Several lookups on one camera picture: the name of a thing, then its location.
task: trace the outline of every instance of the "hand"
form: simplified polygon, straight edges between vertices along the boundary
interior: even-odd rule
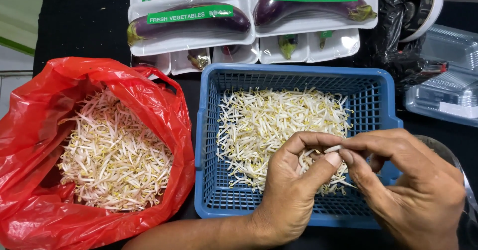
[[[403,129],[361,133],[339,151],[379,224],[412,250],[457,250],[463,176]],[[370,165],[366,158],[370,156]],[[374,174],[390,160],[403,175],[385,187]]]
[[[299,175],[302,150],[338,145],[342,138],[319,132],[296,132],[271,157],[264,196],[251,216],[254,230],[261,231],[265,245],[274,246],[298,238],[312,214],[314,195],[342,163],[338,153],[311,154],[315,162]]]

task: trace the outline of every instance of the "pile of bean sprouts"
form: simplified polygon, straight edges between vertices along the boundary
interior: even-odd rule
[[[58,167],[79,202],[117,211],[159,204],[173,156],[148,127],[106,89],[80,101],[76,128]]]
[[[324,94],[315,88],[224,91],[222,104],[219,104],[222,112],[218,122],[222,125],[217,134],[216,155],[229,165],[229,176],[236,179],[229,182],[230,188],[235,184],[247,184],[253,192],[262,192],[269,158],[297,131],[346,137],[351,128],[347,123],[347,111],[351,110],[343,108],[346,100],[346,96]],[[309,156],[312,151],[304,151],[300,156],[301,174],[313,162]],[[345,182],[346,173],[347,166],[342,162],[330,183],[323,185],[318,193],[326,195],[340,190],[345,194],[344,187],[337,187],[337,184],[350,185]]]

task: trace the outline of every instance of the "black tablecloth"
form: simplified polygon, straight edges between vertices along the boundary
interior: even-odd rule
[[[54,58],[78,56],[112,58],[130,64],[130,52],[126,43],[129,0],[44,0],[38,21],[33,73],[38,74],[45,63]],[[470,14],[477,10],[475,5],[466,7],[462,3],[445,3],[439,19],[441,25],[463,28],[478,32],[477,23],[467,23],[469,15],[457,18],[456,14]],[[343,58],[322,62],[325,66],[349,66],[351,60]],[[193,145],[195,141],[196,113],[199,108],[200,74],[189,73],[175,76],[184,90],[187,106],[193,122]],[[465,125],[432,119],[406,111],[397,111],[404,121],[404,128],[413,134],[435,138],[448,146],[460,160],[474,189],[478,189],[478,171],[474,146],[478,144],[477,129]],[[194,210],[194,193],[191,192],[180,209],[171,219],[198,218]],[[125,240],[101,247],[120,249]],[[393,239],[381,230],[308,227],[297,241],[278,249],[393,249]]]

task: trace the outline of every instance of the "red plastic bag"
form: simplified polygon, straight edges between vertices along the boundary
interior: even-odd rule
[[[176,88],[147,79],[151,73]],[[74,124],[77,101],[104,86],[156,134],[174,155],[163,200],[140,212],[111,213],[73,204],[74,184],[59,184],[58,145]],[[0,242],[12,250],[84,250],[137,235],[165,222],[194,184],[191,121],[184,94],[154,68],[129,68],[111,59],[49,61],[30,82],[15,89],[0,120]]]

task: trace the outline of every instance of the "fingernail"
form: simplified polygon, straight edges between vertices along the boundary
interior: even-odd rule
[[[354,162],[352,154],[350,154],[347,149],[341,149],[338,153],[342,156],[346,164],[352,164]]]
[[[326,161],[332,164],[332,166],[338,168],[340,166],[340,163],[342,163],[342,158],[337,152],[332,152],[332,153],[326,154]]]

